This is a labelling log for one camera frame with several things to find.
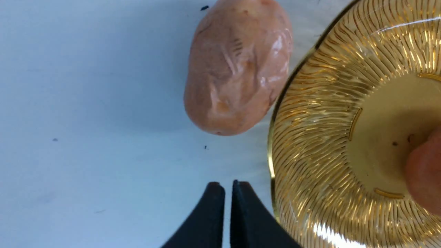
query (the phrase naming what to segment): amber glass bowl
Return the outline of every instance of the amber glass bowl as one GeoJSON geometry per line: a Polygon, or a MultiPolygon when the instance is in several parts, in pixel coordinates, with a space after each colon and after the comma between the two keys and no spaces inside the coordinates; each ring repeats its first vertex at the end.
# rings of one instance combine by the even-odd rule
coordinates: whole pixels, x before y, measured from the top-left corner
{"type": "Polygon", "coordinates": [[[441,123],[441,0],[358,0],[292,73],[269,132],[273,204],[304,248],[441,247],[403,165],[441,123]]]}

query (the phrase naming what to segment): dark speck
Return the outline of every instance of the dark speck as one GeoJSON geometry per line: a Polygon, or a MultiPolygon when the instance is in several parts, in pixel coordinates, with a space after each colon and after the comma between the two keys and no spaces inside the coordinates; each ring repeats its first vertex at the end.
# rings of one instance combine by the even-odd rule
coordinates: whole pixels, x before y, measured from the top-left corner
{"type": "Polygon", "coordinates": [[[414,134],[410,134],[408,137],[407,137],[407,142],[411,142],[411,140],[412,140],[412,137],[414,136],[414,134]]]}

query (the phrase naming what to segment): white tabletop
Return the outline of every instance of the white tabletop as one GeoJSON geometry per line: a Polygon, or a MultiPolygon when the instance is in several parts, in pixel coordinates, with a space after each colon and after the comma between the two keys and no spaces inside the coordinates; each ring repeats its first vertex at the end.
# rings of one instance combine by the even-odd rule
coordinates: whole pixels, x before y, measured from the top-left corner
{"type": "MultiPolygon", "coordinates": [[[[283,0],[292,67],[349,0],[283,0]]],[[[161,246],[210,181],[271,210],[269,115],[219,137],[183,109],[193,32],[213,0],[0,1],[0,247],[161,246]]]]}

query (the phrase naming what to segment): bowl base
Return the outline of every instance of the bowl base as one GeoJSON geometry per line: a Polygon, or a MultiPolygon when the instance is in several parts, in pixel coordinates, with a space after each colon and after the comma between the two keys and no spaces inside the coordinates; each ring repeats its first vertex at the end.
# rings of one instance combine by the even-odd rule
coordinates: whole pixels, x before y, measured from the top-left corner
{"type": "Polygon", "coordinates": [[[441,77],[404,75],[374,90],[355,116],[348,160],[366,190],[408,197],[404,165],[409,153],[441,124],[441,77]]]}

